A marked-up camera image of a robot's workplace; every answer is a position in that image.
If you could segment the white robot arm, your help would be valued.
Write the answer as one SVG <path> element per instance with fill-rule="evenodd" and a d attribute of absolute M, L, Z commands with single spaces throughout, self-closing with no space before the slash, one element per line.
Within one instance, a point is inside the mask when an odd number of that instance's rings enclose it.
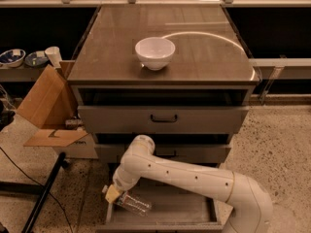
<path fill-rule="evenodd" d="M 142 178 L 167 183 L 230 205 L 223 233 L 267 233 L 273 214 L 269 192 L 257 181 L 229 170 L 189 164 L 154 155 L 147 135 L 130 143 L 113 175 L 106 200 L 115 202 Z"/>

